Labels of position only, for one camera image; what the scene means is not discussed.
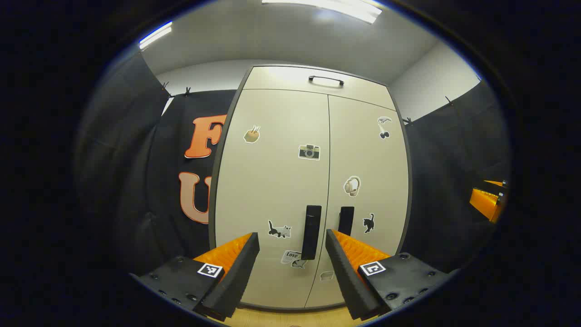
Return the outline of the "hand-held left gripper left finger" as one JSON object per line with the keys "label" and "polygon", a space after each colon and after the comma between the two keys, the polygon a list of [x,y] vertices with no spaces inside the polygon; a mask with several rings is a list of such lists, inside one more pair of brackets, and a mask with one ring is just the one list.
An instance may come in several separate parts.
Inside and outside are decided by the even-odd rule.
{"label": "hand-held left gripper left finger", "polygon": [[223,322],[239,306],[259,251],[259,235],[248,233],[196,258],[176,256],[131,277],[182,310]]}

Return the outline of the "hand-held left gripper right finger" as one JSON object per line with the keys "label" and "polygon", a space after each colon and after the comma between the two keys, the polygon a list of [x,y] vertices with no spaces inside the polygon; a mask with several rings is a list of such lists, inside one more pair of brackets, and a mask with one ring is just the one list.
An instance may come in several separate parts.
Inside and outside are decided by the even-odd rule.
{"label": "hand-held left gripper right finger", "polygon": [[444,286],[459,270],[442,272],[409,254],[386,253],[328,229],[325,247],[352,319],[392,315]]}

